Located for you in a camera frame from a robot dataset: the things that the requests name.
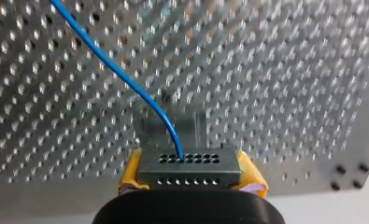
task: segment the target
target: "white background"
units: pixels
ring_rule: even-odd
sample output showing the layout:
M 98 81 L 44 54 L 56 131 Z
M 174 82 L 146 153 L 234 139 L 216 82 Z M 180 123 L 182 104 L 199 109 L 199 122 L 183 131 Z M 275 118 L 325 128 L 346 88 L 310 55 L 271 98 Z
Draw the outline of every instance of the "white background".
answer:
M 362 190 L 268 198 L 287 224 L 369 224 L 369 177 Z M 0 224 L 84 224 L 94 214 L 0 221 Z

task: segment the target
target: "yellow tape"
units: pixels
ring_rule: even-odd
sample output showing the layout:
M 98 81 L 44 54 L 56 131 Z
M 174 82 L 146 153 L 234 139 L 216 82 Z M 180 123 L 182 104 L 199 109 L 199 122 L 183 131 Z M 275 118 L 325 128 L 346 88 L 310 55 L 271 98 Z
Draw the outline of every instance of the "yellow tape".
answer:
M 231 187 L 231 189 L 241 189 L 249 184 L 262 184 L 265 186 L 264 190 L 258 190 L 258 196 L 264 198 L 269 190 L 268 183 L 266 183 L 260 171 L 253 164 L 248 157 L 248 154 L 244 151 L 240 151 L 237 156 L 239 160 L 240 170 L 242 175 L 240 178 L 240 184 Z
M 149 189 L 149 185 L 139 184 L 136 179 L 137 167 L 140 163 L 141 158 L 141 148 L 134 149 L 129 160 L 128 165 L 126 166 L 125 173 L 119 184 L 119 191 L 121 190 L 122 185 L 132 185 L 137 189 Z

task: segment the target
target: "blue wire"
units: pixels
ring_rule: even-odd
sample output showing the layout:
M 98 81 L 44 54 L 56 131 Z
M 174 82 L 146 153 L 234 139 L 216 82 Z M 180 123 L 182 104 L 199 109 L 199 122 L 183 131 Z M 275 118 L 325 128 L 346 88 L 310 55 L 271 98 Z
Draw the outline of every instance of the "blue wire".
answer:
M 70 12 L 68 12 L 67 9 L 64 7 L 61 0 L 50 0 L 50 3 L 53 4 L 56 10 L 58 10 L 58 12 L 68 22 L 68 24 L 70 24 L 71 28 L 85 42 L 88 48 L 91 49 L 91 51 L 93 51 L 93 53 L 97 55 L 100 61 L 102 61 L 118 77 L 120 77 L 124 82 L 126 82 L 135 92 L 137 92 L 137 94 L 141 96 L 141 98 L 143 98 L 143 100 L 145 100 L 152 107 L 152 109 L 155 110 L 155 112 L 162 119 L 163 123 L 166 125 L 167 130 L 170 132 L 170 135 L 172 136 L 173 141 L 175 142 L 177 156 L 179 158 L 183 158 L 184 154 L 183 154 L 181 143 L 180 143 L 178 134 L 175 130 L 175 127 L 173 126 L 172 122 L 169 120 L 167 115 L 164 113 L 164 111 L 158 106 L 158 104 L 154 100 L 152 100 L 152 98 L 145 91 L 143 91 L 133 80 L 131 80 L 129 76 L 127 76 L 121 68 L 119 68 L 111 60 L 109 60 L 108 57 L 105 55 L 105 53 L 101 49 L 99 49 L 97 46 L 93 44 L 91 38 L 82 29 L 81 25 L 79 25 L 76 22 L 76 20 L 74 20 Z

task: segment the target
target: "perforated metal plate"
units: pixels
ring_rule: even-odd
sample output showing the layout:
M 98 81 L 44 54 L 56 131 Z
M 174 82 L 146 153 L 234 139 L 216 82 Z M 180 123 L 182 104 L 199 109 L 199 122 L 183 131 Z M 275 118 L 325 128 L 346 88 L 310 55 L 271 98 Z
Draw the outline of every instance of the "perforated metal plate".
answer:
M 150 94 L 206 112 L 271 194 L 361 188 L 369 171 L 369 0 L 65 1 Z M 0 1 L 0 217 L 116 195 L 144 104 L 48 1 Z

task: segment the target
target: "aluminum plate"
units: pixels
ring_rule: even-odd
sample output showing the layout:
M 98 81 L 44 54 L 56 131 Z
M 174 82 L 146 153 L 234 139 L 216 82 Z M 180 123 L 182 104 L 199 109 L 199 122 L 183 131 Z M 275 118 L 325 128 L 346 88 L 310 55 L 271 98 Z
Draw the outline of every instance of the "aluminum plate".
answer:
M 369 0 L 65 4 L 172 117 L 205 111 L 208 146 L 246 150 L 271 194 L 364 184 Z M 48 1 L 0 0 L 0 217 L 98 209 L 143 110 Z

